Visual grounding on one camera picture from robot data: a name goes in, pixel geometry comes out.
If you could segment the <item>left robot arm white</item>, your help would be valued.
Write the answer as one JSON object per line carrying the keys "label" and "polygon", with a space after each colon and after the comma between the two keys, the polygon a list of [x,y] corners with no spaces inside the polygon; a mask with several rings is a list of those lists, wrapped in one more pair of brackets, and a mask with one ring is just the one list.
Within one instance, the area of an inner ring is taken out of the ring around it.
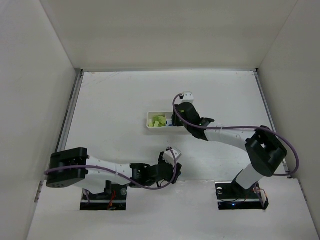
{"label": "left robot arm white", "polygon": [[175,184],[181,175],[178,162],[182,152],[168,147],[159,154],[155,165],[147,163],[115,163],[89,156],[84,147],[53,153],[45,171],[46,186],[62,189],[70,186],[100,194],[109,191],[109,184],[155,190],[161,181]]}

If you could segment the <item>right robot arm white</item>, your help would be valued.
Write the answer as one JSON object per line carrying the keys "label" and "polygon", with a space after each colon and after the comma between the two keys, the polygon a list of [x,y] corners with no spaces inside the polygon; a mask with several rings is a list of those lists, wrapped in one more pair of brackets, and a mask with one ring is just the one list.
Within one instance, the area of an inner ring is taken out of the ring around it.
{"label": "right robot arm white", "polygon": [[250,164],[232,181],[232,188],[247,191],[264,177],[272,177],[288,151],[267,127],[225,129],[214,119],[200,117],[190,102],[175,104],[173,123],[178,120],[196,139],[238,148],[248,154]]}

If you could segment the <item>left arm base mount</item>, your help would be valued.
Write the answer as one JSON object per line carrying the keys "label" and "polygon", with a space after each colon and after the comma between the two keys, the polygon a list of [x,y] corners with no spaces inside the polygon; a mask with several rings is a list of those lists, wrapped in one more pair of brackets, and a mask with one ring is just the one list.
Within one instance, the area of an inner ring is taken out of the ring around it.
{"label": "left arm base mount", "polygon": [[125,211],[127,209],[128,186],[106,181],[103,192],[94,194],[83,190],[81,211]]}

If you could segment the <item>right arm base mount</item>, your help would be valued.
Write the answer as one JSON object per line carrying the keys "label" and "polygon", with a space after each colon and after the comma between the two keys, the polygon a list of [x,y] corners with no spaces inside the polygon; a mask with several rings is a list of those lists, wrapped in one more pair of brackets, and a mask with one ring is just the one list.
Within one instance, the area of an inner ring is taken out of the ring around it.
{"label": "right arm base mount", "polygon": [[266,191],[255,182],[248,189],[240,186],[236,179],[216,181],[215,194],[219,210],[263,210],[269,207]]}

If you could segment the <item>lime green lego brick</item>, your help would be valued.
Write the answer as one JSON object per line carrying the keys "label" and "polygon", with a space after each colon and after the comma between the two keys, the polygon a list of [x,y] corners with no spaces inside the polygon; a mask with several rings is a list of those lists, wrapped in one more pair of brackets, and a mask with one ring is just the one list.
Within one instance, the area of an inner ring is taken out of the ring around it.
{"label": "lime green lego brick", "polygon": [[147,126],[152,128],[154,126],[153,121],[151,119],[148,120]]}
{"label": "lime green lego brick", "polygon": [[162,123],[166,123],[166,117],[163,115],[155,115],[152,117],[153,122],[158,121]]}
{"label": "lime green lego brick", "polygon": [[165,123],[159,122],[159,121],[155,121],[154,124],[153,124],[154,128],[161,128],[161,127],[165,127],[165,126],[166,126]]}

